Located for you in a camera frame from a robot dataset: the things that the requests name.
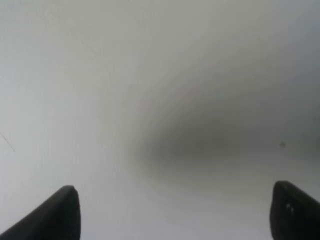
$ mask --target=black plastic piece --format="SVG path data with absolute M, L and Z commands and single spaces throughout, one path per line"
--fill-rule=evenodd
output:
M 0 240 L 79 240 L 79 196 L 63 186 L 33 212 L 0 235 Z
M 274 240 L 320 240 L 320 204 L 292 183 L 277 181 L 270 227 Z

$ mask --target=blurry background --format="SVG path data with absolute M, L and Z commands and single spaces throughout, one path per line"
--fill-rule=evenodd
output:
M 318 0 L 0 1 L 0 231 L 63 185 L 83 240 L 270 240 L 320 199 Z

